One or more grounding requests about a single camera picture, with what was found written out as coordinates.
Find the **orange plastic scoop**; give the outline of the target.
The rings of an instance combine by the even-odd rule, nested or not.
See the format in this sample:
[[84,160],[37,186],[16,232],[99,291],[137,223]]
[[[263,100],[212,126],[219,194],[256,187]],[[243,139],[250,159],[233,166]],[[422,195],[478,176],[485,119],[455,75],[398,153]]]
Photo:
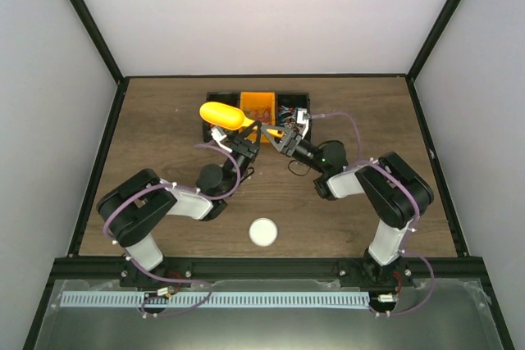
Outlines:
[[224,130],[245,130],[256,120],[262,125],[273,125],[275,117],[271,107],[233,107],[222,102],[206,102],[199,108],[199,115],[204,122],[203,138],[211,140],[211,128],[220,126]]

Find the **black bin with lollipops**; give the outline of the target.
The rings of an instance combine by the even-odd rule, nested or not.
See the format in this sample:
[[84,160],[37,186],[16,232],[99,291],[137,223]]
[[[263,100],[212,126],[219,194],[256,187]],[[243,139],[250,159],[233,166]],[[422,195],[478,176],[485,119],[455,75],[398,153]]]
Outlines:
[[310,97],[302,92],[277,92],[275,99],[275,120],[277,126],[286,126],[295,123],[296,112],[304,108],[310,112]]

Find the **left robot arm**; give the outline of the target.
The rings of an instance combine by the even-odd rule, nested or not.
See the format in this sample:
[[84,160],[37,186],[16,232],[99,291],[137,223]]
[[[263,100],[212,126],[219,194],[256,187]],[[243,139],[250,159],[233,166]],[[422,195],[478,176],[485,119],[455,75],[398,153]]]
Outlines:
[[164,255],[155,242],[153,230],[165,216],[185,216],[198,221],[217,218],[247,177],[250,164],[258,155],[262,123],[258,120],[227,139],[218,126],[212,128],[213,141],[199,149],[211,149],[226,157],[222,165],[204,166],[193,188],[169,182],[149,168],[143,169],[103,196],[96,205],[104,221],[103,233],[122,247],[126,256],[139,266],[139,278],[151,288],[167,279]]

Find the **yellow bin with star candies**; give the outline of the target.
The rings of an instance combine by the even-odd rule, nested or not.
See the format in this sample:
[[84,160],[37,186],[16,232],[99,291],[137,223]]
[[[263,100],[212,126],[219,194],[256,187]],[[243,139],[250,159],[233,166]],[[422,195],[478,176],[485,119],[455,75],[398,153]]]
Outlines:
[[260,120],[264,125],[276,124],[274,92],[243,91],[240,93],[240,109],[251,120]]

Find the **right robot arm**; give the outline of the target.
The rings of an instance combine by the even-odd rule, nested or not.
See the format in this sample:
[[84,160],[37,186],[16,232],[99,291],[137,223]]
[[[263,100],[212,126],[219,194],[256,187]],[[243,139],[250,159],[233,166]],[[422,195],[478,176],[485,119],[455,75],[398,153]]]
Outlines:
[[312,144],[289,127],[262,126],[258,131],[281,154],[320,174],[313,183],[319,197],[335,201],[363,194],[379,218],[373,240],[363,254],[367,282],[381,287],[394,276],[407,233],[434,202],[431,186],[396,152],[350,165],[344,144]]

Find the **black bin with popsicle candies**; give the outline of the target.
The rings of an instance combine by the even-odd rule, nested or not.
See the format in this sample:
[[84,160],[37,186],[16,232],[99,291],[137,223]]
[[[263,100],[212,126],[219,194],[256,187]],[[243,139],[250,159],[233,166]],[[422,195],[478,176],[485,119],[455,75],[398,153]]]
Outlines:
[[203,141],[208,143],[212,140],[210,129],[213,126],[221,126],[227,134],[236,134],[242,127],[242,121],[233,110],[226,109],[233,107],[240,109],[240,92],[208,92],[202,105],[202,133]]

